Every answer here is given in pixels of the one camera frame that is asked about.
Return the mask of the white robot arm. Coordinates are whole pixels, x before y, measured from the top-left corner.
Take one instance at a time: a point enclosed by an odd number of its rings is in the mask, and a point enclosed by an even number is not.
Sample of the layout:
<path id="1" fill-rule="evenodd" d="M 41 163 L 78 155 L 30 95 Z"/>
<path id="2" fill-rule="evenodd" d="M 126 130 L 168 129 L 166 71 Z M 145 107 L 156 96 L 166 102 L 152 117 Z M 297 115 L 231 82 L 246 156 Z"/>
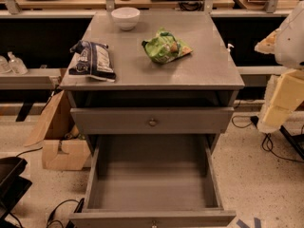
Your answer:
<path id="1" fill-rule="evenodd" d="M 273 133 L 304 102 L 304 1 L 279 28 L 256 44 L 255 51 L 274 54 L 276 62 L 288 68 L 280 76 L 271 76 L 259 113 L 257 129 Z"/>

